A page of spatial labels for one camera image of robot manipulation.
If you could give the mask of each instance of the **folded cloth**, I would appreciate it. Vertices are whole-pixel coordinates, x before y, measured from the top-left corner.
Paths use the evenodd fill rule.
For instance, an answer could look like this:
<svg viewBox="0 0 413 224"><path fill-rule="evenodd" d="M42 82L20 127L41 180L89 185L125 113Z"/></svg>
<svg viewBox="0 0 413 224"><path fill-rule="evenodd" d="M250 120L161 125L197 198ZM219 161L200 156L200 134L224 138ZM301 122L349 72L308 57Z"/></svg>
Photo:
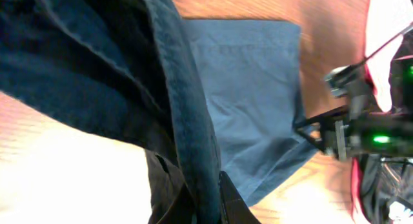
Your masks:
<svg viewBox="0 0 413 224"><path fill-rule="evenodd" d="M293 131L305 118L300 28L284 21L186 20L185 30L221 149L221 169L252 206L317 151Z"/></svg>

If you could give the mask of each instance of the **robotic arm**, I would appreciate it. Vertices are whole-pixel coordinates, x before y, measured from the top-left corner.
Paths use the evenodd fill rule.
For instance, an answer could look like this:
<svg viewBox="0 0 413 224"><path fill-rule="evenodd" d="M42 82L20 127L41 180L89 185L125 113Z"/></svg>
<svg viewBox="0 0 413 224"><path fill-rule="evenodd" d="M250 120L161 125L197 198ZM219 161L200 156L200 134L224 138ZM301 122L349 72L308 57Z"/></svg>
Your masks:
<svg viewBox="0 0 413 224"><path fill-rule="evenodd" d="M412 29L413 23L362 62L333 70L325 76L333 96L346 96L348 105L298 123L296 132L323 153L340 161L360 154L413 157L413 115L410 112L378 112L372 88L365 80L364 69L369 59ZM404 68L402 77L403 90L413 92L413 70ZM408 105L407 109L413 110L413 107ZM305 133L304 129L309 125L319 130L320 137L314 138Z"/></svg>

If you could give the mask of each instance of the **denim jacket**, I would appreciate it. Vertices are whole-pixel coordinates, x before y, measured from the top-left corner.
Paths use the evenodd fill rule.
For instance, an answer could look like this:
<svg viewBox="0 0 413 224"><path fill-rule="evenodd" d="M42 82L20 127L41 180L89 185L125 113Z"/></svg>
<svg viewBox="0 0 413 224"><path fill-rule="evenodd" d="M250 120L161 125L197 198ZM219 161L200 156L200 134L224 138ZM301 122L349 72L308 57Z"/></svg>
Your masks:
<svg viewBox="0 0 413 224"><path fill-rule="evenodd" d="M219 149L172 1L0 2L0 91L147 149L165 172L179 169L197 222L218 223Z"/></svg>

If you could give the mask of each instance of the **dark blue fabric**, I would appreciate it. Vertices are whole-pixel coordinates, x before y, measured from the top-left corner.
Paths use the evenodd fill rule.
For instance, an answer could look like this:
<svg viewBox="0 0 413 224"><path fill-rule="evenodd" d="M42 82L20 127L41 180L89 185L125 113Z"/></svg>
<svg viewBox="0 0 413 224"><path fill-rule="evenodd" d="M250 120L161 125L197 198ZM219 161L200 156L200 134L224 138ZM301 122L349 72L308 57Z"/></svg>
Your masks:
<svg viewBox="0 0 413 224"><path fill-rule="evenodd" d="M185 21L222 170L248 206L278 187L316 149L293 131L305 118L300 28L283 21Z"/></svg>
<svg viewBox="0 0 413 224"><path fill-rule="evenodd" d="M118 1L108 4L119 8ZM147 50L156 61L130 54L139 49L125 36L136 30L119 32L91 0L1 0L0 90L79 130L163 156L180 169L197 222L217 223L219 149L182 20L171 0L143 2L149 20L137 23L152 24L154 47ZM117 11L125 18L134 12Z"/></svg>

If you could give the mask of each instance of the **wooden table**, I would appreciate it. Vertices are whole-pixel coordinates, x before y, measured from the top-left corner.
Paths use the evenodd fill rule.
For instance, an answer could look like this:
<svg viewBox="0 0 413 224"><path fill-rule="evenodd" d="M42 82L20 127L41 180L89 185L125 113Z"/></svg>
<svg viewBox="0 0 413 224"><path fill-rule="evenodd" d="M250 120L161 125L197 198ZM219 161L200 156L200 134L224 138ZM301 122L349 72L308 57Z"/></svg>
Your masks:
<svg viewBox="0 0 413 224"><path fill-rule="evenodd" d="M321 78L337 66L354 63L362 58L368 0L174 1L180 13L187 18L270 19L288 20L299 24L303 31L301 81L307 116L314 116L343 103L332 99ZM131 207L129 221L144 223L147 220L150 215L148 183L134 179L144 179L147 173L145 160L139 160L144 157L141 150L135 146L73 130L4 94L0 94L0 104L0 145L3 146L0 150L0 158L3 159L0 163L0 185L6 186L9 191L6 194L1 193L3 187L0 187L0 201L6 198L18 200L20 198L16 194L20 191L33 191L33 183L39 185L36 178L48 179L45 183L53 185L57 181L65 181L59 182L58 185L65 191L70 210L79 206L74 198L81 199L84 197L82 192L87 191L74 184L81 176L88 187L92 188L95 185L99 188L94 194L96 198L105 198L106 206L91 210L91 213L102 213L102 209L124 212L124 221L118 220L118 223L132 223L125 221L129 217L127 210L119 210L117 205L128 202L128 207ZM97 144L103 147L95 150L94 145ZM46 149L56 149L55 146L59 146L61 151L56 152L54 159L41 153L29 157L28 153L33 149L44 152ZM45 165L48 162L55 168L34 164L33 157L43 157ZM90 177L88 159L93 159L95 165L99 165L98 168L104 173ZM77 162L76 167L69 170L69 165L73 165L74 161ZM63 174L54 174L51 177L50 173L54 172L52 169ZM137 192L125 194L120 191L118 196L105 195L105 191L113 190L115 186L108 180L110 177L130 185L127 188L135 186L138 189L134 191ZM21 186L21 181L16 178L28 178L25 181L28 186ZM251 210L262 223L352 223L348 215L348 182L348 164L317 155ZM46 188L37 188L37 193L43 191L44 196L49 194ZM53 197L43 199L50 202L54 200ZM9 209L10 207L2 207L0 203L0 220L3 220ZM140 221L136 220L137 210L141 211ZM110 218L106 217L99 223L106 223L108 220Z"/></svg>

